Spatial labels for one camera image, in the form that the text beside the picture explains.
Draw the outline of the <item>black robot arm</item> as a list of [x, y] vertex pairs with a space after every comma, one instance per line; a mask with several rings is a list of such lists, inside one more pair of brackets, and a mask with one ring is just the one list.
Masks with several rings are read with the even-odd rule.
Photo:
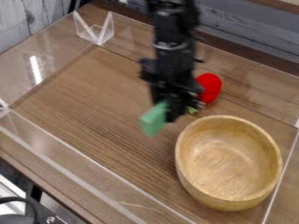
[[172, 123], [198, 108], [204, 87], [194, 77], [196, 60], [195, 30], [199, 11], [194, 0], [147, 0], [154, 26], [155, 58], [139, 60], [140, 78], [150, 84], [154, 104], [166, 103], [166, 121]]

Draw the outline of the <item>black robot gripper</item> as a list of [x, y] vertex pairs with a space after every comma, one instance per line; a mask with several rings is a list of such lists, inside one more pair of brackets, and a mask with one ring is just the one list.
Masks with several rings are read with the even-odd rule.
[[167, 122], [174, 123], [186, 114], [186, 102], [199, 102], [203, 86], [196, 82], [192, 71], [195, 63], [195, 44], [154, 44], [155, 58], [142, 58], [140, 78], [150, 83], [152, 102], [167, 100]]

